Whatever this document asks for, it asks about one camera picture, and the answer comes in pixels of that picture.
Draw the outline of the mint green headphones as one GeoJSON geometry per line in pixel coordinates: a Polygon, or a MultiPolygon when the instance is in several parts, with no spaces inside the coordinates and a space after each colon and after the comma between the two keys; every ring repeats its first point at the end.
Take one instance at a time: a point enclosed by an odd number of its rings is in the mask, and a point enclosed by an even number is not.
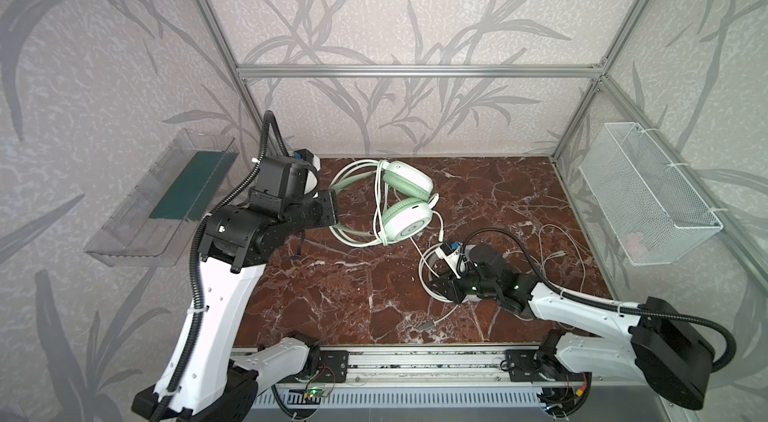
{"type": "Polygon", "coordinates": [[[332,179],[330,189],[338,194],[356,182],[373,179],[372,228],[353,230],[341,223],[330,228],[343,244],[354,248],[387,246],[416,236],[437,215],[439,194],[433,180],[401,160],[360,159],[346,165],[332,179]]]}

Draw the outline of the white headphones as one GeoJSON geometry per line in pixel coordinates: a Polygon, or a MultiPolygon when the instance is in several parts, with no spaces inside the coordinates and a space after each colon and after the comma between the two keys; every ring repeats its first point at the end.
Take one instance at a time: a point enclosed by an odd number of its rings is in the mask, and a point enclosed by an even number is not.
{"type": "Polygon", "coordinates": [[[435,251],[441,243],[429,247],[419,261],[419,279],[422,287],[432,298],[449,304],[462,304],[468,297],[477,294],[478,283],[470,277],[470,264],[466,260],[467,271],[462,278],[456,278],[448,265],[440,260],[435,251]]]}

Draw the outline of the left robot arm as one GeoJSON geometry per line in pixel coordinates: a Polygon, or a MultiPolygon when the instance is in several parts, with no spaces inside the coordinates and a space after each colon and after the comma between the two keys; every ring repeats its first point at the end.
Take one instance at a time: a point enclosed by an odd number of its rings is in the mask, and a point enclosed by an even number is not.
{"type": "Polygon", "coordinates": [[[134,397],[135,414],[148,421],[241,421],[265,390],[318,367],[318,342],[301,334],[258,352],[253,368],[231,358],[273,253],[291,236],[338,222],[336,195],[308,180],[318,177],[317,162],[306,149],[290,153],[274,113],[265,112],[252,170],[195,230],[192,301],[163,375],[134,397]]]}

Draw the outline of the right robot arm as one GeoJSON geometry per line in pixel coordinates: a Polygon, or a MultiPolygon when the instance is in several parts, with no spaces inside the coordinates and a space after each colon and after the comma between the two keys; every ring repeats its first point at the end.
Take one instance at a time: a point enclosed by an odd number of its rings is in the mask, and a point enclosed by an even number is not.
{"type": "Polygon", "coordinates": [[[493,246],[470,237],[440,241],[420,256],[425,290],[444,303],[492,300],[515,316],[556,323],[534,356],[534,369],[546,380],[577,374],[639,380],[677,406],[702,409],[711,375],[737,353],[729,329],[657,297],[632,303],[566,289],[546,277],[516,235],[510,238],[530,272],[513,270],[493,246]]]}

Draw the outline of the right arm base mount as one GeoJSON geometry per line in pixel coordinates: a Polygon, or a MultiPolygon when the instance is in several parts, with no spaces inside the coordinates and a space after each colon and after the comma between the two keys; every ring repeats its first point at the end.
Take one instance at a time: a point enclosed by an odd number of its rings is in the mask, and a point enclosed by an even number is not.
{"type": "Polygon", "coordinates": [[[588,372],[570,372],[554,356],[539,356],[538,349],[509,349],[499,368],[511,382],[578,384],[591,381],[588,372]]]}

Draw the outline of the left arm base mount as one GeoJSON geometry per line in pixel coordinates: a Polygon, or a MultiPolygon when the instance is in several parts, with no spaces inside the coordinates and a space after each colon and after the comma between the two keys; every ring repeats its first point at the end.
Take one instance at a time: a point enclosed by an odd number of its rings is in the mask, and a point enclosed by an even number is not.
{"type": "Polygon", "coordinates": [[[288,383],[343,383],[350,368],[350,353],[346,350],[321,349],[310,356],[301,372],[283,379],[288,383]]]}

